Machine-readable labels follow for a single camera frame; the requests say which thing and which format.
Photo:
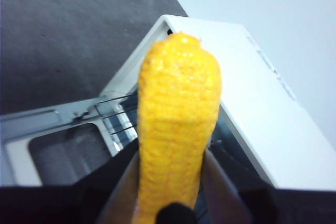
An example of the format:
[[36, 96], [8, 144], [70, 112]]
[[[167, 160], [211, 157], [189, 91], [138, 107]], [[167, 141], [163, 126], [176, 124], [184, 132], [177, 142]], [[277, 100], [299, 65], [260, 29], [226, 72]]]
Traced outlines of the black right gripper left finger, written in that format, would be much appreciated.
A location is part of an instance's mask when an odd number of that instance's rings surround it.
[[1, 223], [131, 223], [138, 142], [70, 186], [2, 187]]

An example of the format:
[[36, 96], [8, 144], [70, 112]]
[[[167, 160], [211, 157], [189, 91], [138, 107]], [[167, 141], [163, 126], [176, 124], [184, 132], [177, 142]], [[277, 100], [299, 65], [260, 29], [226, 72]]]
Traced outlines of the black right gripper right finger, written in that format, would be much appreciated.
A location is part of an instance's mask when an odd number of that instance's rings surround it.
[[218, 147], [201, 181], [211, 223], [335, 223], [335, 192], [277, 189]]

